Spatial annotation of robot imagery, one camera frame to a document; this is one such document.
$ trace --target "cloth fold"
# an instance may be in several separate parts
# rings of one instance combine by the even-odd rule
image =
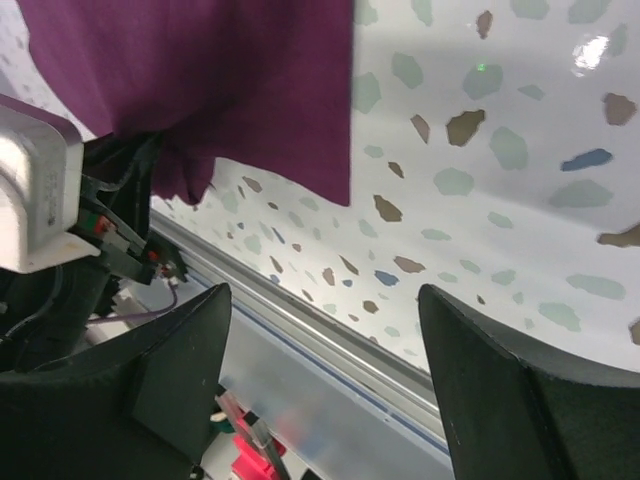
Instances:
[[[95,135],[165,131],[154,193],[216,157],[350,200],[353,0],[19,0],[34,62]]]

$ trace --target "red plastic part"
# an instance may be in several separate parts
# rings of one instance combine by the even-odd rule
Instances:
[[[281,457],[286,453],[287,449],[273,439],[274,445]],[[240,452],[240,456],[231,465],[231,470],[242,480],[279,480],[277,473],[269,462],[265,460],[260,452],[251,448],[240,435],[233,438],[236,448]]]

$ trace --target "cable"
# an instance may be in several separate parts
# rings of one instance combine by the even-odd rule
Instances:
[[[89,320],[89,322],[87,323],[89,325],[100,325],[102,323],[111,323],[111,322],[132,322],[135,320],[146,320],[148,318],[153,319],[153,318],[159,317],[160,315],[164,315],[165,313],[168,313],[174,308],[176,308],[176,306],[178,305],[177,286],[172,284],[171,282],[168,282],[168,285],[169,285],[169,290],[171,291],[171,295],[173,297],[173,301],[171,302],[171,305],[169,305],[168,307],[161,308],[160,310],[154,310],[154,311],[144,312],[144,313],[132,313],[129,315],[117,315],[115,317],[96,318],[94,320]]]
[[[27,318],[19,321],[13,327],[11,327],[7,331],[7,333],[0,336],[0,345],[2,344],[2,342],[6,340],[12,340],[12,337],[15,335],[16,332],[18,332],[19,330],[22,330],[24,327],[26,327],[30,323],[42,317],[42,315],[44,315],[51,308],[51,306],[53,305],[53,302],[56,300],[56,298],[58,298],[58,295],[60,294],[60,290],[62,290],[63,271],[62,271],[61,265],[56,265],[55,274],[56,275],[53,281],[53,287],[51,288],[51,292],[49,293],[49,296],[47,297],[45,302],[40,306],[38,310],[36,310],[35,313],[32,313]]]

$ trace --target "cloth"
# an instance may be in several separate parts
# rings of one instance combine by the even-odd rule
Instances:
[[[37,68],[95,135],[165,131],[154,193],[215,157],[349,204],[353,0],[19,0]]]

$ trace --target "maroon fabric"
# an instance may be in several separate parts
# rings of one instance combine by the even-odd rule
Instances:
[[[349,204],[353,0],[18,0],[34,61],[95,135],[167,130],[154,191],[214,158]]]

